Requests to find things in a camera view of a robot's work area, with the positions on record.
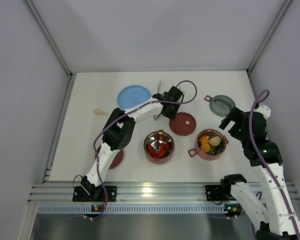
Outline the red lid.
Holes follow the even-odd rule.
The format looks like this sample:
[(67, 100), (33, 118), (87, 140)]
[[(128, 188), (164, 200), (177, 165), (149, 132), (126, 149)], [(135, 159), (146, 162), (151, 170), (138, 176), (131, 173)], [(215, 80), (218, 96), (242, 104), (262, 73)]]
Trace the red lid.
[(196, 127), (196, 119), (187, 112), (179, 112), (174, 119), (169, 121), (171, 131), (178, 136), (191, 135)]
[(97, 149), (97, 155), (95, 155), (95, 162), (93, 169), (99, 167), (101, 170), (111, 170), (116, 168), (124, 159), (124, 150), (111, 151), (109, 146), (100, 145)]

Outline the beige round bun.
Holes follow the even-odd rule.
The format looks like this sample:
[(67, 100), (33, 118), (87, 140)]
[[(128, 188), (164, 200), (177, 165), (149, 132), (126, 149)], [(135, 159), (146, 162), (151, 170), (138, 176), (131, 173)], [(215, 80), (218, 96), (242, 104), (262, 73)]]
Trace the beige round bun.
[(221, 143), (222, 139), (220, 136), (214, 136), (209, 139), (208, 143), (210, 146), (216, 147)]

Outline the red steel bowl with handle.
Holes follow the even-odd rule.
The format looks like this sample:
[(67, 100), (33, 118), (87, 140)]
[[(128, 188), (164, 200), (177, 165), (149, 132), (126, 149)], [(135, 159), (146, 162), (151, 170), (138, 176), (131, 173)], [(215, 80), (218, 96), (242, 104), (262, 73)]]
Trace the red steel bowl with handle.
[[(219, 136), (221, 138), (221, 143), (219, 145), (221, 145), (223, 147), (223, 151), (222, 153), (218, 154), (218, 155), (211, 155), (211, 151), (215, 148), (215, 146), (210, 146), (210, 151), (208, 153), (205, 153), (201, 150), (201, 143), (200, 140), (203, 136), (207, 136), (208, 139), (213, 138), (215, 136)], [(202, 130), (194, 143), (194, 148), (188, 150), (188, 154), (189, 156), (192, 158), (194, 156), (199, 156), (200, 158), (206, 160), (206, 161), (214, 161), (216, 159), (218, 159), (226, 150), (226, 147), (228, 145), (229, 141), (227, 139), (227, 137), (225, 135), (223, 135), (221, 132), (215, 130), (215, 129), (205, 129)]]

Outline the red orange carrot slice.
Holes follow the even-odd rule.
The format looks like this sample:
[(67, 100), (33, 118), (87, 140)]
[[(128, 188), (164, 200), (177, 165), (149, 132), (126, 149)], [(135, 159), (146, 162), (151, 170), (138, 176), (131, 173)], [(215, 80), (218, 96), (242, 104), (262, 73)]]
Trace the red orange carrot slice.
[(165, 153), (170, 153), (170, 145), (165, 142), (160, 143), (160, 153), (164, 155)]

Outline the orange food slices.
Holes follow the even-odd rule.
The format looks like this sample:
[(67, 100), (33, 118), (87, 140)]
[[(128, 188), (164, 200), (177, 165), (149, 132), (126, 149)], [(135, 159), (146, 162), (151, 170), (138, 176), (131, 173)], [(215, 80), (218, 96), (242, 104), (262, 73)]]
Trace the orange food slices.
[(211, 146), (209, 145), (209, 138), (205, 135), (200, 139), (200, 149), (204, 153), (208, 153), (211, 149)]

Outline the red sausage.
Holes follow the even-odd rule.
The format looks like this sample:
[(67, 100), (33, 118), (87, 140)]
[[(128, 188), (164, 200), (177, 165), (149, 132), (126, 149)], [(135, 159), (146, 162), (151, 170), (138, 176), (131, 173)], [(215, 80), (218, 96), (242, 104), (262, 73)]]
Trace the red sausage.
[(146, 145), (146, 150), (148, 152), (148, 154), (152, 157), (152, 158), (155, 158), (155, 159), (158, 159), (159, 158), (159, 150), (156, 148), (156, 147), (153, 147), (152, 145), (150, 144), (147, 144)]

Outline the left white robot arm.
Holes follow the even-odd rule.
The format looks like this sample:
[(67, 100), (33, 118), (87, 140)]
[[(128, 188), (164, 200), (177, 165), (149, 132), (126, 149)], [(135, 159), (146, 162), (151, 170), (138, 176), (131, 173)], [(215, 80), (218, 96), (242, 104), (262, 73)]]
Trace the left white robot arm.
[(154, 94), (148, 101), (128, 109), (115, 108), (102, 132), (100, 149), (95, 151), (95, 161), (80, 185), (74, 187), (73, 202), (101, 202), (107, 200), (104, 180), (116, 155), (131, 141), (136, 124), (162, 115), (172, 119), (183, 103), (184, 93), (172, 86), (169, 91)]

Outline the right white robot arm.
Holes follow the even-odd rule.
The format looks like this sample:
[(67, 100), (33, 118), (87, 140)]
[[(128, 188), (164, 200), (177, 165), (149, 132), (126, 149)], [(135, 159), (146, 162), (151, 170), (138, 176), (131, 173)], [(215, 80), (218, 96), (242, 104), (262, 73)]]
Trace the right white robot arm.
[(220, 129), (230, 122), (228, 131), (239, 140), (244, 156), (259, 180), (261, 200), (250, 190), (241, 174), (231, 174), (220, 183), (226, 197), (243, 207), (255, 229), (258, 240), (300, 240), (300, 220), (293, 208), (283, 173), (283, 160), (278, 146), (267, 139), (266, 119), (270, 111), (243, 112), (234, 107), (221, 121)]

